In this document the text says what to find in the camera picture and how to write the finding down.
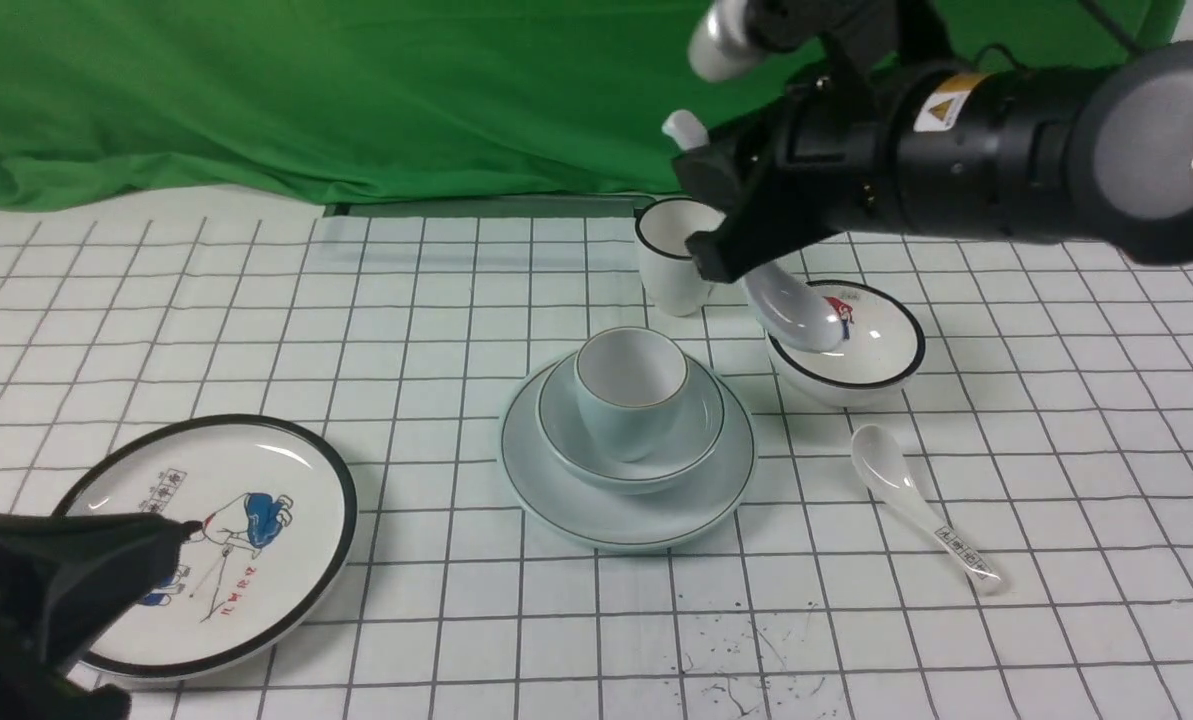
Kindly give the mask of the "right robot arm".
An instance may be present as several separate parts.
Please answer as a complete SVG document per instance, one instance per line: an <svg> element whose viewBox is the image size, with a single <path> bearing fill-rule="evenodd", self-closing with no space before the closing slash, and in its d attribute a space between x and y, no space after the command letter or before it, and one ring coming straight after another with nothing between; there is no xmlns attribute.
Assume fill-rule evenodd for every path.
<svg viewBox="0 0 1193 720"><path fill-rule="evenodd" d="M820 41L780 97L673 169L719 210L686 252L737 283L842 232L1063 243L1193 263L1193 38L1111 67L981 72L931 1L715 1L690 64L721 83Z"/></svg>

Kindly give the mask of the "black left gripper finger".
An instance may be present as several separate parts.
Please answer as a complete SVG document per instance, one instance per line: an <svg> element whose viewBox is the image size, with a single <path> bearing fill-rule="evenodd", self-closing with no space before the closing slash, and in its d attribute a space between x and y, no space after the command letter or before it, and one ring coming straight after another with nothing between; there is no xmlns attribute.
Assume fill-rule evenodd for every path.
<svg viewBox="0 0 1193 720"><path fill-rule="evenodd" d="M0 653L67 671L167 581L200 521L0 513Z"/></svg>

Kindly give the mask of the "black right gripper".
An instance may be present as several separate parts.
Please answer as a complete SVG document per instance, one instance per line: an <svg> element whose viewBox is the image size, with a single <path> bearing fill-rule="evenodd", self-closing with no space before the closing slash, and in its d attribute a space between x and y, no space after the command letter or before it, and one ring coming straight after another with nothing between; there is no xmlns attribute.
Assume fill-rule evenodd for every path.
<svg viewBox="0 0 1193 720"><path fill-rule="evenodd" d="M900 159L916 88L913 70L860 83L815 70L680 151L672 163L680 187L724 215L686 241L701 278L737 283L842 232L916 232L903 188L911 161Z"/></svg>

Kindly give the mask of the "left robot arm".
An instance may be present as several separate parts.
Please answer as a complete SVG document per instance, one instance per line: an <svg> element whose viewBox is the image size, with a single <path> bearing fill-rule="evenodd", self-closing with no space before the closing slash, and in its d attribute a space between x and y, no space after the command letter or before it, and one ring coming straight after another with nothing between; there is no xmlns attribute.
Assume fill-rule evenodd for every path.
<svg viewBox="0 0 1193 720"><path fill-rule="evenodd" d="M84 691L69 674L199 528L153 513L0 513L0 719L126 719L125 689Z"/></svg>

